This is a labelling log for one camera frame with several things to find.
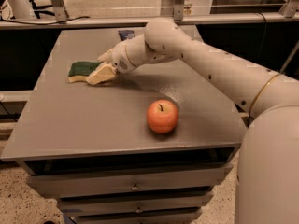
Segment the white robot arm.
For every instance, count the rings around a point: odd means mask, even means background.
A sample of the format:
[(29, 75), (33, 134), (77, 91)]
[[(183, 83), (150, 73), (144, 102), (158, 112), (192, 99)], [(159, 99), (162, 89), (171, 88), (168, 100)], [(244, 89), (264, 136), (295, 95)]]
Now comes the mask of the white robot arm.
[(299, 81), (193, 39), (165, 18), (100, 56), (91, 85), (173, 57), (253, 118), (239, 151), (235, 224), (299, 224)]

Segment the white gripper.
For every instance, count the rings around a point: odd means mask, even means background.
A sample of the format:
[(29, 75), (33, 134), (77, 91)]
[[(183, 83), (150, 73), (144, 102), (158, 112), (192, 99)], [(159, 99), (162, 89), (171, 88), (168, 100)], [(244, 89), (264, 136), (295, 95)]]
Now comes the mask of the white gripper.
[(101, 64), (86, 78), (86, 82), (90, 85), (113, 79), (117, 70), (120, 73), (129, 73), (137, 68), (129, 59), (128, 44), (125, 42), (120, 42), (114, 48), (100, 55), (97, 61)]

